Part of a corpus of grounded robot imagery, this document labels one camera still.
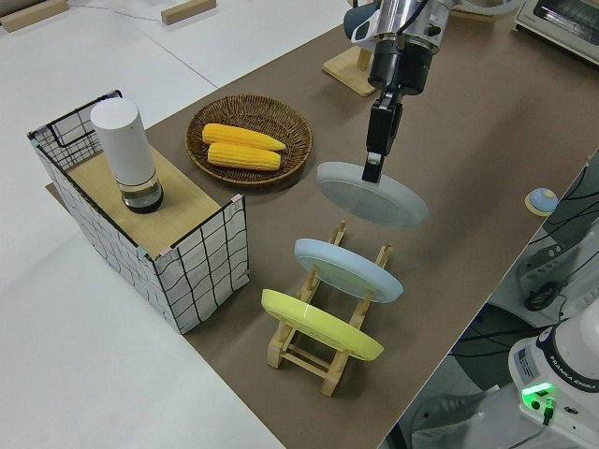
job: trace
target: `grid pattern box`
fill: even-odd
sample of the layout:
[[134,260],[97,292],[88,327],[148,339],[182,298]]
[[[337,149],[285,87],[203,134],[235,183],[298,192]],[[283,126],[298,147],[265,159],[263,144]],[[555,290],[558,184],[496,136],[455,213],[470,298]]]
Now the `grid pattern box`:
[[185,333],[248,283],[245,198],[233,197],[167,251],[151,258],[69,175],[102,151],[90,120],[113,91],[54,120],[28,137],[70,214],[107,263],[180,333]]

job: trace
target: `plate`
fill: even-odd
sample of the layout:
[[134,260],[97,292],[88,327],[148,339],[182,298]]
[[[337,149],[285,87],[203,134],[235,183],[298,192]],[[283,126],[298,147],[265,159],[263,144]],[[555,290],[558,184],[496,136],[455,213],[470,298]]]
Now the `plate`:
[[299,332],[360,360],[375,360],[383,346],[345,321],[274,290],[262,290],[262,307]]
[[[282,141],[281,167],[276,171],[219,167],[208,162],[209,145],[202,140],[207,123],[222,123],[258,131]],[[282,101],[256,94],[220,98],[200,109],[187,126],[186,147],[192,161],[219,180],[244,186],[265,186],[298,172],[312,150],[312,130],[306,120]]]
[[402,293],[402,284],[384,268],[345,248],[314,239],[296,241],[295,255],[307,271],[316,268],[316,277],[342,292],[373,302],[393,302]]
[[426,203],[408,187],[385,175],[378,184],[363,181],[362,171],[346,162],[325,162],[318,166],[318,187],[340,208],[378,225],[414,227],[428,216]]

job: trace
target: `glass base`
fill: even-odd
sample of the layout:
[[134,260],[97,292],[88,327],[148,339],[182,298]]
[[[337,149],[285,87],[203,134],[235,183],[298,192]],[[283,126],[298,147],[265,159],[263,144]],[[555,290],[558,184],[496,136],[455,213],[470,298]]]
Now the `glass base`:
[[150,186],[141,190],[125,190],[121,186],[121,196],[124,204],[135,213],[151,213],[156,211],[162,204],[165,193],[160,182],[156,179]]

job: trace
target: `white cylindrical device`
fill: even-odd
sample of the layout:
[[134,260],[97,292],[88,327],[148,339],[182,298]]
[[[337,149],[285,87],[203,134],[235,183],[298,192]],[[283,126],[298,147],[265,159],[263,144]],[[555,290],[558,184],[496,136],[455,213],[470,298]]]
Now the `white cylindrical device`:
[[92,124],[125,205],[137,213],[158,209],[164,193],[138,107],[126,98],[110,98],[92,108]]
[[578,374],[599,379],[599,299],[555,331],[560,356]]

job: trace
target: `wooden stand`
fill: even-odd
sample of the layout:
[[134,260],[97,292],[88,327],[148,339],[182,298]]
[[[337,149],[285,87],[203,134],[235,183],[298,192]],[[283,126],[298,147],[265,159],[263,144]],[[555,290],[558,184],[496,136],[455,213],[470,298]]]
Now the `wooden stand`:
[[171,25],[214,7],[216,7],[216,0],[187,0],[180,5],[164,9],[160,12],[160,17],[166,25]]
[[68,5],[66,4],[66,0],[46,0],[32,7],[26,7],[20,11],[0,17],[0,23],[2,23],[5,30],[11,33],[67,10]]
[[376,91],[368,82],[373,54],[360,47],[352,47],[326,61],[322,69],[354,92],[368,96]]
[[[341,222],[341,224],[335,228],[335,232],[330,238],[329,243],[339,245],[344,234],[345,222]],[[376,265],[383,268],[387,263],[391,251],[392,247],[390,244],[383,246],[376,258]],[[320,280],[316,278],[316,270],[313,268],[296,295],[296,298],[310,304],[319,284]],[[358,300],[358,304],[349,320],[349,324],[356,329],[360,329],[364,322],[366,312],[371,305],[372,296],[373,295],[370,294],[365,299]],[[307,369],[311,373],[322,377],[323,383],[320,391],[329,397],[332,396],[335,387],[341,379],[349,354],[347,352],[337,351],[332,361],[330,363],[326,362],[320,357],[302,350],[293,343],[293,340],[296,337],[296,330],[297,329],[290,325],[279,322],[276,332],[272,336],[272,339],[270,339],[267,355],[268,364],[273,368],[278,369],[283,359],[287,359],[290,362]]]

